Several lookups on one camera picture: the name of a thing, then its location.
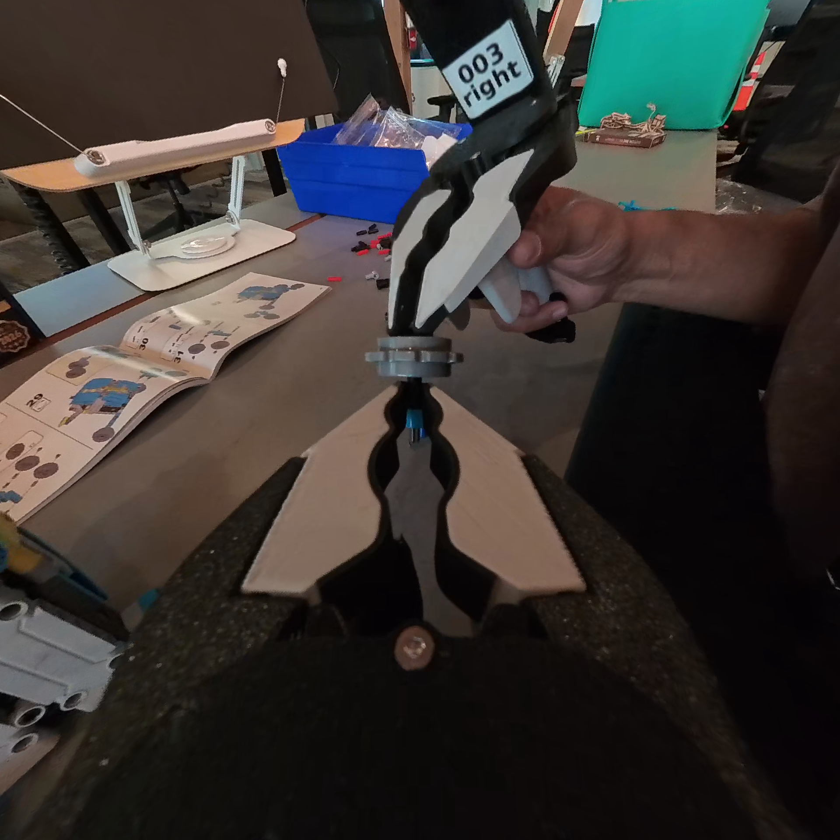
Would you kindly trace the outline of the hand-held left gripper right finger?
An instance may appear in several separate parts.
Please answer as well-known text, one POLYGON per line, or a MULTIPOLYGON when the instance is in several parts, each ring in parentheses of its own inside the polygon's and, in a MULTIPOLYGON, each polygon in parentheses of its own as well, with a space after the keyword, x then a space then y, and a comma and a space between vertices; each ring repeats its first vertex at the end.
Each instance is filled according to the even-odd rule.
POLYGON ((491 594, 583 593, 585 582, 514 444, 432 387, 458 461, 449 541, 490 574, 491 594))

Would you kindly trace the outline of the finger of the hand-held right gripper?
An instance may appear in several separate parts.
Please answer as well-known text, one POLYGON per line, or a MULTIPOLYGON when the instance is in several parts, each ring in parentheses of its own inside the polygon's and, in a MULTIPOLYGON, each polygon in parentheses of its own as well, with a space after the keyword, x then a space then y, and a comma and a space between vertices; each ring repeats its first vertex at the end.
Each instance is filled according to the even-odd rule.
POLYGON ((532 158, 526 150, 483 174, 464 215, 448 231, 442 248, 429 260, 416 305, 415 327, 422 329, 440 308, 455 310, 508 252, 521 232, 510 194, 532 158))
POLYGON ((432 335, 459 322, 458 190, 423 186, 393 228, 387 331, 392 337, 432 335))

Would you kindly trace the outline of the grey toy gear wheel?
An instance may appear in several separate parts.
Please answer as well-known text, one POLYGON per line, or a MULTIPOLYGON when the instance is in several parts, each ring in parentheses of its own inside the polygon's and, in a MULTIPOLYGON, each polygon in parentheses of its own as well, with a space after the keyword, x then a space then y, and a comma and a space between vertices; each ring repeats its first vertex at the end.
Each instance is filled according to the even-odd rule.
POLYGON ((364 357, 379 376, 422 381, 449 377, 454 366, 464 361, 450 339, 422 335, 378 339, 376 350, 364 357))

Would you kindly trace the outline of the person's right forearm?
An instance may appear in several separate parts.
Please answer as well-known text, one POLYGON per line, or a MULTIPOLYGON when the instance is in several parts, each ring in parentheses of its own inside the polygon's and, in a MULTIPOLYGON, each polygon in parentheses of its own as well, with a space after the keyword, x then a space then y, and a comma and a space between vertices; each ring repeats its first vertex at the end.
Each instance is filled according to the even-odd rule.
POLYGON ((838 227, 822 195, 786 213, 624 213, 627 247, 611 302, 754 326, 788 324, 838 227))

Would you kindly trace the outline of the grey desk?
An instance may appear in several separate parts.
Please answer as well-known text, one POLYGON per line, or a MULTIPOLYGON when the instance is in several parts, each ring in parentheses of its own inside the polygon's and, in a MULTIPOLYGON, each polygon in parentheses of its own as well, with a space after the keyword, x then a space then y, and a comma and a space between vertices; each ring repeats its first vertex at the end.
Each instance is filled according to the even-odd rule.
MULTIPOLYGON (((203 297, 255 272, 329 289, 309 310, 232 353, 217 378, 154 411, 91 472, 25 527, 107 594, 117 611, 160 590, 179 565, 289 458, 380 394, 387 380, 364 354, 385 333, 386 293, 356 273, 350 247, 370 222, 304 219, 290 194, 248 216, 296 232, 288 246, 68 334, 2 369, 2 397, 61 355, 116 344, 147 314, 203 297), (341 282, 329 283, 329 276, 341 282)), ((558 476, 569 463, 621 308, 573 316, 576 341, 506 334, 473 311, 466 331, 446 325, 465 356, 439 381, 458 404, 558 476)))

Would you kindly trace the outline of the white desk lamp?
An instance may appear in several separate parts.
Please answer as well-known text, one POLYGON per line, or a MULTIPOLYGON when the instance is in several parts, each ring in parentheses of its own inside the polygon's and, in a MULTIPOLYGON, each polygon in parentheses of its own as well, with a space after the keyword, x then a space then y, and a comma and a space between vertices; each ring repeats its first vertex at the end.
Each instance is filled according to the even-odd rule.
POLYGON ((252 219, 242 218, 246 157, 252 145, 275 149, 277 130, 302 132, 302 121, 262 119, 239 122, 208 132, 179 135, 162 140, 131 140, 82 150, 35 118, 7 97, 2 101, 24 114, 77 152, 71 160, 84 186, 96 180, 116 186, 122 215, 133 248, 113 257, 108 267, 135 287, 161 292, 180 287, 247 259, 288 245, 295 235, 252 219), (152 244, 140 231, 130 190, 130 178, 169 172, 176 164, 204 164, 230 159, 230 196, 221 220, 197 233, 175 234, 152 244))

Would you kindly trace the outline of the wooden standing desk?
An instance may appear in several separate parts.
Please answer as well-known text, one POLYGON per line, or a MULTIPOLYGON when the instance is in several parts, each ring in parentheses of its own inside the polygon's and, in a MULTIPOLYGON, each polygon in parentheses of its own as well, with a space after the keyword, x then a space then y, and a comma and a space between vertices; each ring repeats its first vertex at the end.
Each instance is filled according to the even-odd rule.
MULTIPOLYGON (((1 25, 2 96, 82 150, 338 108, 303 2, 2 2, 1 25)), ((76 192, 76 156, 2 101, 3 173, 76 192)))

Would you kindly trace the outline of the person's right hand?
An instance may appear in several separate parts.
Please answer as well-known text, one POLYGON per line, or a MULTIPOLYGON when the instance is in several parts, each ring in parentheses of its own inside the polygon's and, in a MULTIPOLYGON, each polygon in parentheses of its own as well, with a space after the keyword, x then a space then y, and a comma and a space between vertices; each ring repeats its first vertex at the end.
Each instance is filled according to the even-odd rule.
POLYGON ((533 333, 609 302, 631 255, 631 221, 618 206, 569 188, 549 187, 507 258, 521 270, 545 268, 562 299, 541 304, 523 291, 514 322, 490 311, 499 330, 533 333))

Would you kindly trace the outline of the pile of small brick parts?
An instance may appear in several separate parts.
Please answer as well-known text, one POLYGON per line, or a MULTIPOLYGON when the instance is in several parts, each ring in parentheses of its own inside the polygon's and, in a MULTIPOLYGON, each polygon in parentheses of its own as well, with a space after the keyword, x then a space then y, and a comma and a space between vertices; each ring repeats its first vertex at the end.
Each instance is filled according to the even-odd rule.
POLYGON ((380 291, 386 290, 391 284, 392 245, 392 231, 371 224, 357 232, 350 247, 353 269, 380 291))

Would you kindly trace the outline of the clear plastic bags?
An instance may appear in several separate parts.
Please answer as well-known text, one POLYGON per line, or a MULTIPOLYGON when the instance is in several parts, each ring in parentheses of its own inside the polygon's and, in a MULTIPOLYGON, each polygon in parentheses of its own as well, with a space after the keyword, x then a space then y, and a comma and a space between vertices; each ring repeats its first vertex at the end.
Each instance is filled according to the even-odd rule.
POLYGON ((417 118, 393 106, 383 107, 371 94, 336 128, 332 144, 421 152, 429 170, 469 133, 467 123, 417 118))

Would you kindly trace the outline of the blue plastic bin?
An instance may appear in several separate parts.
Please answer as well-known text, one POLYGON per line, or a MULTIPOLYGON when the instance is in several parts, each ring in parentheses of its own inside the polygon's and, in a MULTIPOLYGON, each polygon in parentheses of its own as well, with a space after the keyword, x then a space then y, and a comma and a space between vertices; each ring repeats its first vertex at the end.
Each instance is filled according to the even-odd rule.
POLYGON ((303 133, 277 149, 302 211, 392 224, 428 178, 421 152, 332 144, 337 125, 303 133))

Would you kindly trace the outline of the dark book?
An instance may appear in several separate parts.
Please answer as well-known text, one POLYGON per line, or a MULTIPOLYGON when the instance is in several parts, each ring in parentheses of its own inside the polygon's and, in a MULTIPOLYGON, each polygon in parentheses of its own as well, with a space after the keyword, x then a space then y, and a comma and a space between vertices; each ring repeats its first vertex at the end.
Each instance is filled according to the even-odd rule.
POLYGON ((625 149, 653 149, 665 142, 667 132, 635 132, 624 129, 584 129, 575 138, 582 143, 609 145, 625 149))

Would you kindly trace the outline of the wooden puzzle model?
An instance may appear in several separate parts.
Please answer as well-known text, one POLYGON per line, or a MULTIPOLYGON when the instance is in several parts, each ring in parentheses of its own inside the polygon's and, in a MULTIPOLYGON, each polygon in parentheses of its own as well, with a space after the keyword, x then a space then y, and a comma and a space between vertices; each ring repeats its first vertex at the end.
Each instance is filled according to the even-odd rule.
POLYGON ((648 115, 645 121, 635 122, 627 112, 613 112, 602 119, 600 130, 622 133, 631 139, 664 137, 666 116, 658 112, 654 102, 649 102, 646 108, 648 115))

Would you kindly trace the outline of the blue grey brick toy vehicle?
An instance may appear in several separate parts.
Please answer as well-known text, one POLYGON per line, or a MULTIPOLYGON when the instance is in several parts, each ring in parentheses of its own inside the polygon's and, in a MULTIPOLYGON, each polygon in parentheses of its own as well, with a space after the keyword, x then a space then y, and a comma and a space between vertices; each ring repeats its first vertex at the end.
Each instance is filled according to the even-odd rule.
POLYGON ((97 709, 150 590, 117 612, 73 563, 1 515, 2 792, 51 751, 70 714, 97 709))

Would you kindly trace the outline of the dark blue toy kit box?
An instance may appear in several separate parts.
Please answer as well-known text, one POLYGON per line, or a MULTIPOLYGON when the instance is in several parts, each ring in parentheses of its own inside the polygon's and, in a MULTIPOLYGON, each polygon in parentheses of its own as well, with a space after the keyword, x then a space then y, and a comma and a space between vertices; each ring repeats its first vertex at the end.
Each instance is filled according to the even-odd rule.
POLYGON ((43 331, 1 281, 1 368, 45 340, 43 331))

